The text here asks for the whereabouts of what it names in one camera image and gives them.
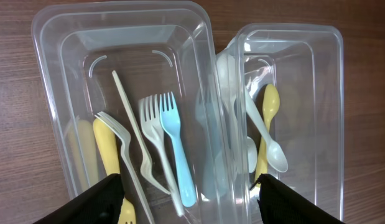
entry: wood grain surface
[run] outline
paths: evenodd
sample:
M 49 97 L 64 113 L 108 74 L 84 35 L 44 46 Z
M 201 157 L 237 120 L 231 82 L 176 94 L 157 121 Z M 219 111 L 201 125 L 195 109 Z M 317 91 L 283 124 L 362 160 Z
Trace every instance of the wood grain surface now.
M 32 223 L 69 200 L 30 34 L 33 16 L 78 0 L 0 0 L 0 223 Z M 347 223 L 385 223 L 385 0 L 197 1 L 216 52 L 253 22 L 335 26 L 345 48 Z

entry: white plastic fork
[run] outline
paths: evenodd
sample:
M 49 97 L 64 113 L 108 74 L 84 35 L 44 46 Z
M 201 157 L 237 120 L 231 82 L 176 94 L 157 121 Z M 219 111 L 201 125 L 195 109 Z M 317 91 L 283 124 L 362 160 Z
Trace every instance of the white plastic fork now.
M 162 126 L 160 125 L 157 95 L 151 95 L 139 100 L 138 108 L 140 111 L 142 133 L 144 133 L 145 137 L 153 143 L 159 153 L 175 210 L 177 215 L 181 217 L 184 215 L 184 207 L 182 205 L 179 189 L 174 179 L 173 171 L 165 151 L 164 132 Z
M 134 130 L 138 143 L 140 144 L 142 152 L 142 163 L 140 168 L 141 175 L 143 176 L 143 178 L 148 180 L 148 182 L 150 182 L 153 186 L 169 195 L 170 192 L 165 187 L 163 187 L 152 175 L 152 158 L 148 152 L 147 146 L 145 145 L 144 139 L 142 138 L 140 129 L 138 128 L 136 117 L 134 117 L 130 102 L 116 71 L 112 71 L 112 75 L 113 79 L 115 80 L 116 87 L 118 88 L 120 98 L 122 99 L 124 109 L 126 109 L 126 113 L 128 114 L 132 129 Z
M 107 125 L 107 127 L 113 131 L 115 135 L 117 135 L 118 138 L 120 138 L 122 142 L 121 146 L 121 156 L 126 164 L 126 167 L 128 168 L 128 171 L 130 173 L 132 182 L 134 183 L 134 187 L 136 188 L 138 197 L 140 198 L 140 201 L 142 203 L 142 207 L 144 208 L 144 211 L 147 215 L 147 218 L 149 220 L 150 224 L 154 224 L 154 217 L 152 216 L 151 210 L 148 205 L 147 198 L 144 194 L 144 191 L 142 190 L 140 181 L 138 180 L 136 171 L 134 170 L 131 160 L 130 160 L 130 155 L 129 155 L 129 145 L 130 145 L 130 133 L 129 131 L 126 130 L 120 123 L 118 123 L 114 118 L 112 118 L 110 115 L 106 114 L 105 112 L 99 112 L 98 115 L 95 115 L 98 119 L 100 119 L 104 124 Z
M 164 131 L 172 139 L 181 201 L 185 207 L 191 207 L 197 202 L 197 195 L 187 158 L 182 147 L 180 137 L 181 120 L 173 93 L 171 98 L 170 93 L 165 93 L 163 95 L 163 101 L 162 95 L 160 96 L 160 123 Z

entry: plastic container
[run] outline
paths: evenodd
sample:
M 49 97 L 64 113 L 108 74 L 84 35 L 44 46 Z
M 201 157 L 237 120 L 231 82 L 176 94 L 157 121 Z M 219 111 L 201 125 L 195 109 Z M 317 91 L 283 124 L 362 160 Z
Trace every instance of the plastic container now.
M 111 76 L 116 70 L 137 120 L 139 99 L 175 93 L 198 202 L 179 218 L 170 196 L 139 176 L 156 223 L 246 221 L 246 213 L 240 212 L 243 207 L 236 203 L 246 191 L 232 190 L 246 188 L 233 180 L 243 174 L 227 170 L 233 161 L 225 150 L 228 136 L 223 109 L 218 106 L 213 37 L 200 6 L 168 1 L 50 6 L 35 16 L 32 36 L 70 198 L 106 176 L 97 148 L 87 153 L 83 149 L 95 145 L 85 133 L 91 132 L 94 114 L 100 111 L 114 116 L 131 133 L 132 163 L 136 170 L 141 166 L 141 150 Z M 175 169 L 170 139 L 165 141 Z M 157 151 L 149 141 L 146 144 L 154 176 L 167 186 Z M 126 198 L 136 209 L 137 222 L 147 223 L 121 164 Z
M 342 220 L 344 120 L 340 33 L 329 26 L 250 24 L 238 32 L 217 58 L 223 104 L 233 105 L 238 120 L 246 121 L 245 87 L 261 111 L 263 87 L 275 84 L 281 106 L 270 134 L 282 146 L 289 170 L 277 173 L 269 166 L 269 173 Z M 260 135 L 249 119 L 238 128 L 243 134 L 230 138 L 236 141 L 235 145 L 246 139 L 246 133 L 259 145 Z M 231 130 L 228 128 L 229 135 L 233 134 Z M 234 154 L 245 174 L 246 155 L 244 148 Z M 243 180 L 249 186 L 254 182 L 254 174 Z M 256 201 L 259 191 L 249 195 L 248 220 L 257 223 L 261 220 Z

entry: yellow spoon handle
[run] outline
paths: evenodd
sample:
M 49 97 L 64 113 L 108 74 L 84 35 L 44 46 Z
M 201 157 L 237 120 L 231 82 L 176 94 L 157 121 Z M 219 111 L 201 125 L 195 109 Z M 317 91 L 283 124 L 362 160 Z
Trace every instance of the yellow spoon handle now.
M 257 159 L 256 165 L 256 174 L 254 175 L 254 180 L 257 180 L 261 174 L 268 173 L 268 161 L 267 161 L 267 149 L 266 142 L 263 137 L 261 137 L 259 156 Z
M 78 140 L 76 138 L 76 133 L 73 126 L 69 128 L 67 136 L 69 139 L 70 149 L 72 150 L 72 158 L 75 165 L 75 169 L 79 177 L 80 187 L 81 187 L 81 190 L 84 192 L 85 190 L 88 189 L 89 186 L 87 182 L 87 176 L 85 174 L 83 159 L 81 158 L 81 152 L 79 150 Z
M 98 183 L 98 164 L 93 125 L 89 121 L 78 121 L 78 134 L 83 157 L 85 158 L 90 186 Z
M 93 122 L 95 139 L 105 167 L 106 175 L 120 174 L 118 150 L 116 147 L 115 134 L 106 124 L 99 119 Z M 136 224 L 136 211 L 128 200 L 123 198 L 118 224 Z

